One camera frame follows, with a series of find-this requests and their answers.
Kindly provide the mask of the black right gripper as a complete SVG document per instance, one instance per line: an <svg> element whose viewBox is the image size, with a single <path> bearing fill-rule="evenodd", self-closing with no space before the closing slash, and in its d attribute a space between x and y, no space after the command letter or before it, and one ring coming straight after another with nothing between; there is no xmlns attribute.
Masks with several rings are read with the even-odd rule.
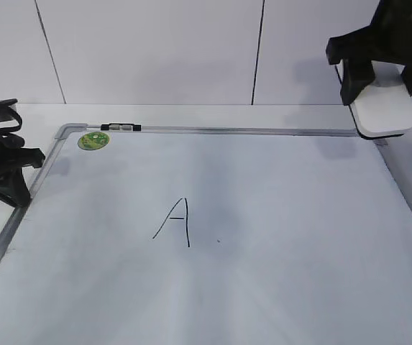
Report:
<svg viewBox="0 0 412 345"><path fill-rule="evenodd" d="M412 1L380 1L369 25L329 38L326 56L330 65L342 60L345 106L375 80L371 60L406 65L401 78L412 96Z"/></svg>

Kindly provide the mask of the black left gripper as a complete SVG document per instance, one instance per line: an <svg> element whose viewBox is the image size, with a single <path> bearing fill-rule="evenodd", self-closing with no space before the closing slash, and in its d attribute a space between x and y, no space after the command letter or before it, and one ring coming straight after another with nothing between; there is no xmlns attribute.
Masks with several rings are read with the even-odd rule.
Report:
<svg viewBox="0 0 412 345"><path fill-rule="evenodd" d="M31 166L42 167L45 155L39 148L26 148L25 140L16 133L23 121L0 101L0 201L16 207L28 206L30 192L25 183L22 169Z"/></svg>

